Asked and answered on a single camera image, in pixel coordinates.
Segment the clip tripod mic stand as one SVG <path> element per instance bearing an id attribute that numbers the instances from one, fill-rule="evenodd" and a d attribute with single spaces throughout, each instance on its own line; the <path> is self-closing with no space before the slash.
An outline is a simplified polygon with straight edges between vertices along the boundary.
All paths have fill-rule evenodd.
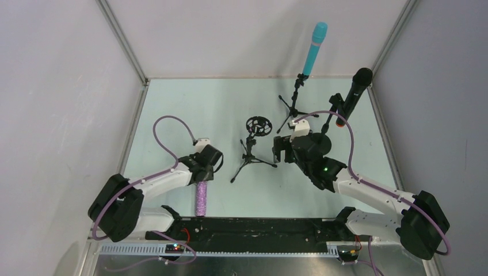
<path id="1" fill-rule="evenodd" d="M 287 114 L 286 118 L 284 119 L 282 125 L 277 130 L 277 132 L 276 132 L 277 134 L 279 134 L 281 132 L 282 128 L 288 122 L 289 119 L 296 118 L 298 115 L 305 115 L 306 114 L 305 112 L 300 112 L 297 110 L 296 102 L 298 100 L 298 90 L 304 86 L 304 83 L 308 78 L 309 78 L 308 75 L 304 75 L 304 74 L 298 74 L 297 75 L 297 78 L 296 78 L 295 84 L 294 84 L 294 91 L 293 91 L 293 94 L 291 97 L 291 100 L 292 100 L 291 105 L 287 104 L 285 102 L 285 100 L 283 99 L 283 97 L 281 95 L 279 95 L 279 100 L 288 108 L 288 114 Z"/>

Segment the purple glitter microphone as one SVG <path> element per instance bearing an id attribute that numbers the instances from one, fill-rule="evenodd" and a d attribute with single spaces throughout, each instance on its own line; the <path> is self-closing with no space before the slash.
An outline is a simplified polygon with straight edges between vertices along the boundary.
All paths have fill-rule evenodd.
<path id="1" fill-rule="evenodd" d="M 198 217 L 204 217 L 207 211 L 207 182 L 199 182 L 196 186 L 195 213 Z"/>

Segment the light blue microphone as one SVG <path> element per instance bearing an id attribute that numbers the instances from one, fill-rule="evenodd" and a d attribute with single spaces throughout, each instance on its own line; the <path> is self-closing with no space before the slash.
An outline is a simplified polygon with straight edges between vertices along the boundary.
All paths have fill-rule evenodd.
<path id="1" fill-rule="evenodd" d="M 325 22 L 318 22 L 312 32 L 311 44 L 306 56 L 302 74 L 309 77 L 317 59 L 319 49 L 326 37 L 328 25 Z"/>

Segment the black microphone orange tip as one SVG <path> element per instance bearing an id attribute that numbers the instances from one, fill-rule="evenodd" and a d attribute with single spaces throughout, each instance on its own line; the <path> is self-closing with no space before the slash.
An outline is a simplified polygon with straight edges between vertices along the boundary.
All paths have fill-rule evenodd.
<path id="1" fill-rule="evenodd" d="M 346 96 L 342 107 L 338 109 L 338 114 L 346 121 L 349 120 L 350 115 L 354 111 L 357 103 L 363 92 L 371 85 L 373 72 L 370 68 L 360 68 L 352 78 L 352 85 Z"/>

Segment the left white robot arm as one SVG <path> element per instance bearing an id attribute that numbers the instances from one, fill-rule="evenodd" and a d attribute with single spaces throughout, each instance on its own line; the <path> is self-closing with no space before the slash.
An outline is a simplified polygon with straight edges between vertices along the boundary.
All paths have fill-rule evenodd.
<path id="1" fill-rule="evenodd" d="M 113 242 L 153 230 L 165 232 L 175 221 L 176 212 L 170 207 L 147 208 L 143 204 L 174 189 L 213 180 L 222 162 L 223 153 L 206 144 L 179 158 L 175 168 L 137 180 L 134 185 L 121 174 L 112 175 L 87 215 Z"/>

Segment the round base mic stand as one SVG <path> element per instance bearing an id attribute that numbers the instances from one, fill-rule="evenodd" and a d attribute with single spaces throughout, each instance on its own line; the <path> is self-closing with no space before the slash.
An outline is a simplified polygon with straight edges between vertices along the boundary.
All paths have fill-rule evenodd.
<path id="1" fill-rule="evenodd" d="M 331 112 L 335 112 L 341 116 L 344 116 L 344 103 L 345 103 L 345 101 L 343 100 L 340 93 L 332 95 L 329 99 L 329 102 L 331 103 L 331 108 L 330 108 Z M 326 122 L 323 124 L 323 126 L 321 128 L 320 133 L 312 134 L 312 141 L 317 144 L 319 152 L 321 155 L 326 155 L 331 150 L 331 141 L 326 134 L 329 130 L 332 117 L 333 117 L 333 115 L 329 114 Z"/>

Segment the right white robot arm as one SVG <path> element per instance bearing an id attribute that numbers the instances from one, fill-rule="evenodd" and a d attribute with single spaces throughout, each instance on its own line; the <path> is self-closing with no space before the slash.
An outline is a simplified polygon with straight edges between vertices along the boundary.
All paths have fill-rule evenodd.
<path id="1" fill-rule="evenodd" d="M 356 208 L 344 208 L 338 215 L 355 235 L 385 238 L 400 243 L 409 253 L 431 260 L 450 228 L 450 223 L 435 196 L 427 191 L 413 194 L 382 186 L 372 180 L 351 175 L 345 163 L 326 157 L 331 142 L 323 147 L 319 134 L 273 139 L 274 161 L 296 164 L 319 190 L 328 190 L 352 197 L 374 209 L 378 214 Z"/>

